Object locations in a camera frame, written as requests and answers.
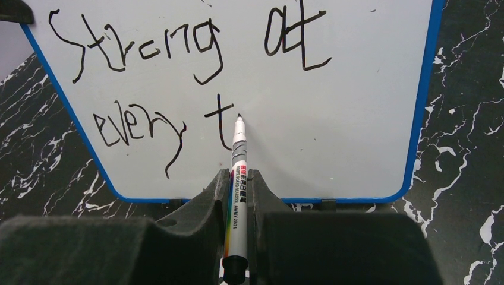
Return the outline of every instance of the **whiteboard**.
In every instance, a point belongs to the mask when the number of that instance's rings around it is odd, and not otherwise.
[[[410,186],[441,0],[26,1],[24,26],[117,196],[192,198],[231,163],[290,202]]]

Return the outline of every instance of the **word every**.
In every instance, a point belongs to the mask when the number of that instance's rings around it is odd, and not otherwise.
[[[180,151],[182,150],[182,135],[183,133],[187,130],[187,126],[185,125],[185,122],[182,121],[183,127],[182,130],[177,130],[177,128],[170,122],[170,120],[160,112],[154,112],[154,115],[156,115],[154,118],[151,118],[147,110],[143,107],[140,106],[139,104],[129,104],[128,107],[130,110],[125,110],[124,112],[122,111],[121,104],[119,101],[115,100],[114,103],[117,104],[118,106],[118,111],[119,111],[119,117],[121,118],[121,124],[119,125],[118,123],[114,122],[114,120],[110,116],[106,116],[105,118],[102,116],[99,116],[97,114],[93,114],[94,117],[94,122],[96,123],[96,127],[98,128],[98,131],[100,132],[100,135],[102,136],[103,142],[107,147],[111,147],[120,141],[122,141],[125,145],[129,146],[130,145],[130,139],[132,140],[140,140],[144,138],[144,135],[138,135],[138,130],[136,130],[136,135],[133,133],[132,126],[137,126],[138,125],[138,120],[135,114],[133,114],[132,110],[136,109],[141,113],[141,116],[145,116],[147,119],[147,129],[149,130],[149,135],[151,138],[154,138],[154,123],[156,122],[163,122],[165,124],[170,125],[170,127],[173,129],[173,131],[176,133],[179,139],[179,146],[177,149],[177,152],[174,154],[173,158],[171,158],[170,162],[165,167],[165,174],[166,178],[170,178],[168,175],[168,169],[170,166],[175,162],[177,159],[178,155],[180,154]],[[112,131],[104,131],[105,128],[107,129],[112,129],[115,130]]]
[[[59,14],[59,9],[49,12],[49,20],[48,20],[52,31],[56,34],[56,37],[58,37],[64,43],[68,43],[69,45],[73,45],[73,46],[78,46],[82,49],[80,70],[79,70],[77,76],[75,77],[75,79],[72,80],[72,82],[74,84],[79,81],[80,77],[82,76],[82,73],[84,72],[84,59],[86,57],[86,48],[94,49],[97,47],[102,52],[103,56],[105,57],[105,60],[107,61],[107,65],[110,70],[116,71],[116,72],[123,72],[126,70],[126,55],[135,45],[134,41],[130,41],[129,44],[126,45],[126,47],[123,49],[121,39],[119,38],[117,32],[112,27],[112,25],[106,24],[103,27],[106,31],[110,30],[114,34],[114,38],[117,41],[117,45],[119,47],[117,52],[119,53],[119,55],[121,57],[122,66],[112,66],[109,55],[105,52],[105,50],[101,46],[101,44],[105,38],[103,36],[100,37],[99,39],[96,37],[93,30],[89,27],[89,24],[87,23],[86,17],[84,16],[84,14],[81,15],[82,21],[83,21],[84,25],[86,26],[89,34],[92,36],[92,38],[94,40],[93,43],[88,44],[88,45],[72,42],[70,40],[63,38],[57,32],[56,28],[52,24],[52,18],[54,15],[57,15],[57,14]],[[207,46],[200,46],[200,43],[198,42],[197,33],[200,29],[204,30],[204,28],[207,28],[208,33],[210,33],[210,43]],[[188,34],[187,34],[188,29],[189,29],[189,24],[183,24],[180,27],[176,28],[172,33],[170,33],[170,31],[168,29],[165,30],[164,44],[165,44],[165,49],[166,49],[166,55],[168,58],[172,57],[172,54],[170,51],[170,46],[169,46],[170,39],[173,39],[174,36],[177,34],[177,32],[179,32],[180,30],[182,30],[183,34],[184,34],[185,51],[187,53],[190,53],[189,44],[188,44]],[[212,50],[213,47],[215,46],[215,49],[217,50],[217,54],[219,57],[219,62],[220,62],[219,68],[206,79],[200,79],[196,76],[196,74],[193,74],[194,80],[196,80],[196,82],[198,82],[198,84],[200,84],[200,85],[205,85],[208,82],[210,82],[210,80],[214,79],[217,75],[219,75],[219,73],[221,73],[222,69],[224,68],[224,62],[222,61],[221,49],[219,48],[219,43],[217,42],[217,38],[215,37],[215,32],[220,33],[220,30],[214,24],[212,24],[211,18],[208,19],[208,21],[203,22],[203,23],[198,24],[193,27],[193,39],[194,39],[194,43],[196,44],[196,48],[198,49],[198,52],[200,52],[200,53],[207,52],[209,50]],[[149,47],[152,44],[154,44],[154,40],[148,40],[138,46],[138,52],[139,52],[142,59],[148,60],[148,59],[153,58],[161,53],[160,49],[158,49],[156,47],[154,47],[154,48]]]

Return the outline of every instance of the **whiteboard marker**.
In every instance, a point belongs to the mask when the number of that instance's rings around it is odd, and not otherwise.
[[[229,189],[228,221],[224,243],[224,281],[235,285],[245,282],[247,261],[247,138],[245,123],[238,114],[233,136]]]

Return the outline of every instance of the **black marble surface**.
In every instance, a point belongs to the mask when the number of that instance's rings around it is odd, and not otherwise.
[[[503,2],[447,1],[406,196],[339,207],[411,217],[445,284],[504,283]],[[158,219],[172,210],[123,202],[109,191],[35,55],[0,83],[1,220],[17,214]]]

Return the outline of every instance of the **rainbow stripe on marker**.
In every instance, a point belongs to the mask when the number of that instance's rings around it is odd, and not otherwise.
[[[231,209],[232,209],[232,199],[233,199],[233,181],[235,178],[235,170],[231,170],[231,181],[229,183],[229,200],[228,200],[228,222],[226,223],[226,240],[224,241],[224,258],[229,256],[229,243],[231,239],[229,238],[231,235]]]

